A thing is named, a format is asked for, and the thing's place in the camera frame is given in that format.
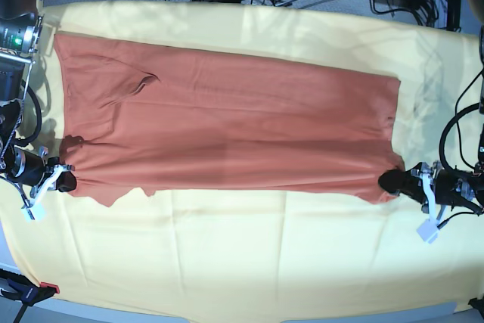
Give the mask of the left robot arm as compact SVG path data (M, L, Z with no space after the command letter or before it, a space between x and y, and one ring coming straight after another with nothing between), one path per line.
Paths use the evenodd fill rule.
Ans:
M476 19L483 22L483 0L467 1ZM474 111L483 113L483 97L462 110L455 108L455 115L448 121L439 139L439 162L433 167L419 163L408 171L388 170L379 177L379 186L389 194L404 194L427 208L430 208L430 202L434 200L438 205L466 208L470 214L481 216L483 139L479 140L478 161L469 172L450 167L445 155L449 132L459 127L461 119Z

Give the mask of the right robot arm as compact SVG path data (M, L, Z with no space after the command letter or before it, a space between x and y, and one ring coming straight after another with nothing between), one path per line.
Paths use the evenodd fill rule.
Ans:
M26 150L42 127L39 100L29 84L42 31L40 1L1 0L1 175L17 188L29 186L33 198L45 191L76 189L70 166L57 157L45 158L42 152ZM31 135L18 138L27 99L35 108L36 126Z

